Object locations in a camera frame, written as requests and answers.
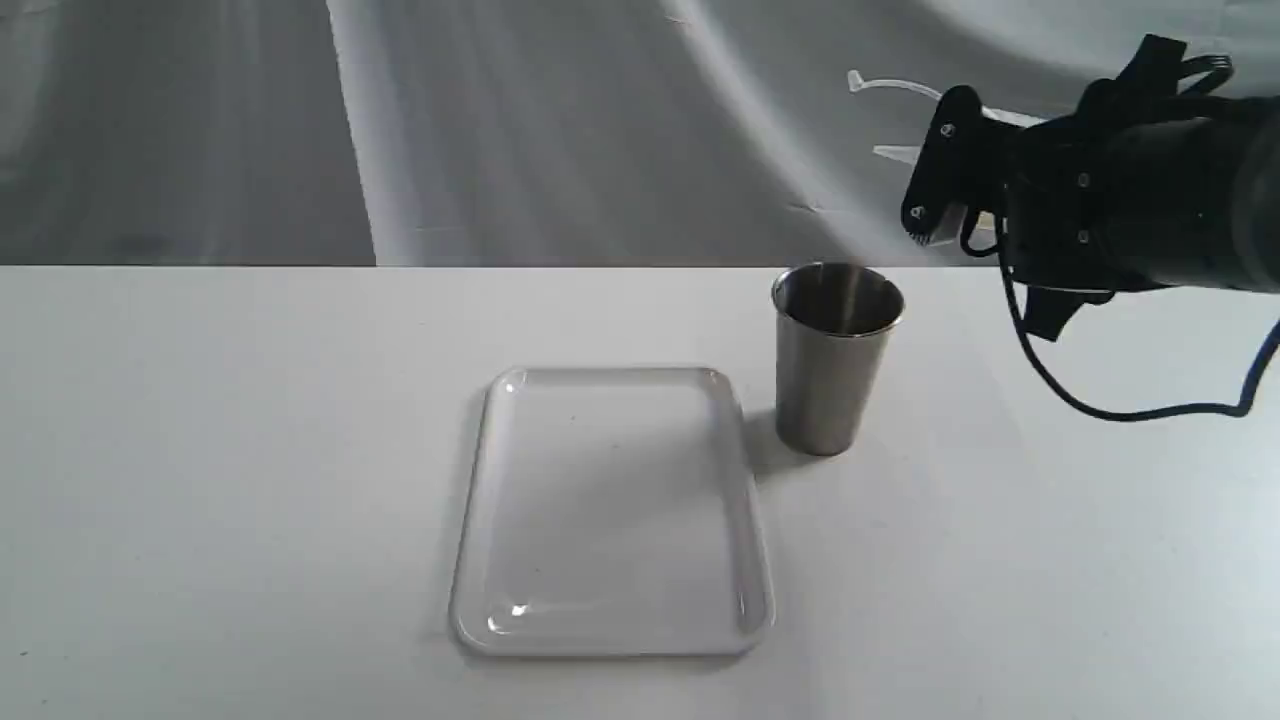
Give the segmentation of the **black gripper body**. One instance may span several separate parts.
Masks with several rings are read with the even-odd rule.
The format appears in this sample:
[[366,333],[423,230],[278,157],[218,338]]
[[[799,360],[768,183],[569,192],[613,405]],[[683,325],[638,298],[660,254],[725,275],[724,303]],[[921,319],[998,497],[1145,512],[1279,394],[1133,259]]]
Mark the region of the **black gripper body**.
[[1087,304],[1190,284],[1190,122],[1172,119],[1183,41],[1149,35],[1073,114],[1009,146],[1007,282],[1027,291],[1018,331],[1056,341]]

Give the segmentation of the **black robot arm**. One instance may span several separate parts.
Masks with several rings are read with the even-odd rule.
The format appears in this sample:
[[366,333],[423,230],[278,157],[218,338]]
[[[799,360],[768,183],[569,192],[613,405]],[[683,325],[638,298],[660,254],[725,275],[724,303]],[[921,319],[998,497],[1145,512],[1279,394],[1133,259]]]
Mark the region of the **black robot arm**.
[[977,91],[938,101],[900,211],[922,245],[1004,228],[1023,328],[1056,341],[1087,304],[1175,287],[1277,292],[1277,99],[1220,97],[1229,56],[1147,35],[1075,109],[1019,127]]

